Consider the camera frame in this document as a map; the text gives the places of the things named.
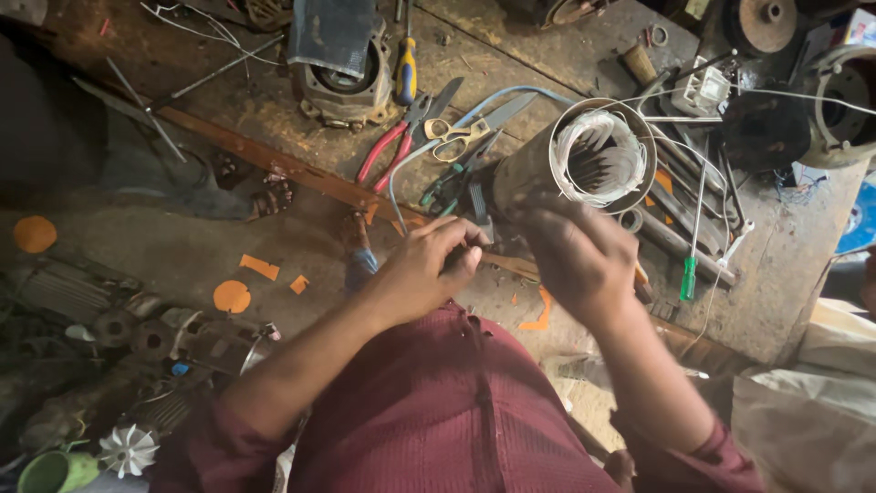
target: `yellow-handled screwdriver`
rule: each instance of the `yellow-handled screwdriver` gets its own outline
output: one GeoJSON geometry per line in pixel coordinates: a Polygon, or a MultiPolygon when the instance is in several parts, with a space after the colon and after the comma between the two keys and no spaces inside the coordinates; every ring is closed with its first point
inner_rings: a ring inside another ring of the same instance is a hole
{"type": "Polygon", "coordinates": [[[407,35],[399,43],[399,68],[395,74],[395,100],[410,106],[417,97],[417,43],[411,37],[411,10],[413,0],[407,0],[407,35]]]}

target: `blue wire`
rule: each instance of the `blue wire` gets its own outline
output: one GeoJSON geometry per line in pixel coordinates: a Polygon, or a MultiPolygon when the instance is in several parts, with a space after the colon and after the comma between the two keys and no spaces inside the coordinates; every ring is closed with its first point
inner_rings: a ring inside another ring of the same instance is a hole
{"type": "MultiPolygon", "coordinates": [[[[492,96],[489,96],[485,100],[481,101],[481,103],[478,106],[475,106],[474,108],[471,109],[471,111],[466,113],[462,118],[459,118],[459,120],[457,120],[456,123],[453,124],[453,127],[459,128],[460,126],[465,125],[465,123],[467,121],[469,121],[472,117],[474,117],[479,112],[481,112],[481,110],[483,110],[487,104],[490,104],[493,101],[495,101],[497,97],[503,96],[503,95],[508,94],[509,92],[512,92],[515,90],[531,90],[531,91],[541,93],[544,96],[550,97],[551,99],[559,101],[560,103],[564,103],[568,106],[575,104],[575,101],[572,101],[571,99],[569,99],[565,96],[560,96],[559,94],[553,92],[550,89],[544,89],[544,88],[535,87],[535,86],[511,86],[510,88],[505,88],[505,89],[502,89],[500,91],[497,91],[492,96]]],[[[412,160],[415,157],[419,156],[420,154],[425,153],[427,150],[431,149],[432,147],[437,146],[439,142],[441,142],[440,139],[432,140],[431,142],[429,142],[425,146],[414,151],[414,153],[412,155],[407,156],[406,161],[412,160]]],[[[406,163],[405,162],[399,163],[398,168],[401,168],[401,166],[404,164],[406,164],[406,163]]],[[[389,175],[389,200],[392,203],[392,209],[395,211],[395,216],[399,220],[399,226],[401,227],[401,231],[407,236],[407,227],[405,226],[405,220],[401,216],[401,210],[399,210],[399,204],[395,201],[395,193],[392,191],[392,178],[394,176],[395,176],[394,173],[390,173],[390,175],[389,175]]]]}

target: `red-handled pliers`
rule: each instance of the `red-handled pliers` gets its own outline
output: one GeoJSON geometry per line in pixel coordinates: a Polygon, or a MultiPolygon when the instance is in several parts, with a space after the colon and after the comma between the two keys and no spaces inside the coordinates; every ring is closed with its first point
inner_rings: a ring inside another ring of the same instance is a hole
{"type": "Polygon", "coordinates": [[[365,158],[365,162],[362,163],[362,167],[359,169],[359,174],[356,175],[356,183],[362,183],[365,181],[365,177],[368,176],[368,170],[371,169],[371,164],[374,163],[374,160],[378,158],[380,153],[383,152],[390,142],[401,135],[401,143],[399,144],[399,149],[395,152],[395,158],[392,159],[389,168],[386,169],[383,176],[381,176],[377,184],[374,185],[374,191],[379,192],[386,187],[386,184],[389,183],[389,174],[399,165],[401,160],[405,159],[411,152],[411,142],[413,140],[411,136],[413,135],[413,131],[420,126],[420,123],[422,122],[423,117],[426,116],[427,111],[429,111],[429,106],[431,104],[432,97],[425,92],[413,100],[413,104],[407,108],[407,114],[405,117],[393,128],[384,133],[383,136],[378,139],[377,143],[374,144],[374,147],[371,148],[368,157],[365,158]]]}

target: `gold-handled scissors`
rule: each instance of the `gold-handled scissors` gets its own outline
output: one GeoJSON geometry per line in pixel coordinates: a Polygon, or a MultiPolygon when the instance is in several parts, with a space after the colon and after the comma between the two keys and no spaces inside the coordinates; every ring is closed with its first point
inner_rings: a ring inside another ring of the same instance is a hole
{"type": "Polygon", "coordinates": [[[423,131],[429,140],[440,139],[442,142],[434,147],[432,155],[438,161],[456,161],[469,148],[469,143],[480,139],[490,131],[498,128],[508,118],[513,117],[526,108],[537,93],[531,92],[515,97],[508,103],[499,106],[492,113],[480,118],[474,124],[464,128],[455,128],[440,118],[430,118],[423,122],[423,131]]]}
{"type": "Polygon", "coordinates": [[[429,140],[442,140],[441,144],[434,147],[432,155],[438,161],[451,162],[465,154],[472,140],[486,135],[490,131],[490,126],[484,118],[468,128],[453,128],[451,124],[440,118],[432,118],[423,122],[423,131],[429,140]]]}

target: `pliers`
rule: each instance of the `pliers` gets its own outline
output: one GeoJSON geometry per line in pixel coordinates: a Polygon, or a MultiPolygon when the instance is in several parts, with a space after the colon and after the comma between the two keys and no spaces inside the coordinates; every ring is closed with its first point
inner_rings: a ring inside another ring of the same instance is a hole
{"type": "Polygon", "coordinates": [[[398,150],[395,152],[395,158],[392,159],[389,168],[386,169],[383,176],[381,176],[377,184],[374,185],[374,191],[379,192],[386,187],[386,184],[389,183],[389,174],[399,165],[401,160],[405,159],[411,152],[413,131],[420,126],[420,123],[422,122],[423,117],[426,116],[427,111],[429,111],[429,106],[431,104],[432,96],[425,92],[413,100],[413,104],[407,108],[407,114],[405,117],[393,128],[386,131],[386,133],[378,139],[377,143],[374,144],[374,147],[371,148],[368,157],[365,158],[365,162],[362,163],[362,167],[359,169],[359,174],[356,176],[356,183],[362,183],[365,181],[365,177],[368,176],[368,171],[371,169],[371,165],[374,164],[374,161],[378,158],[380,153],[383,152],[390,142],[401,135],[401,142],[399,143],[398,150]]]}
{"type": "Polygon", "coordinates": [[[450,165],[437,180],[426,187],[420,198],[420,207],[425,207],[434,198],[434,203],[429,207],[429,215],[442,218],[452,212],[465,193],[471,174],[487,162],[486,154],[501,134],[501,130],[494,132],[464,163],[458,161],[450,165]]]}

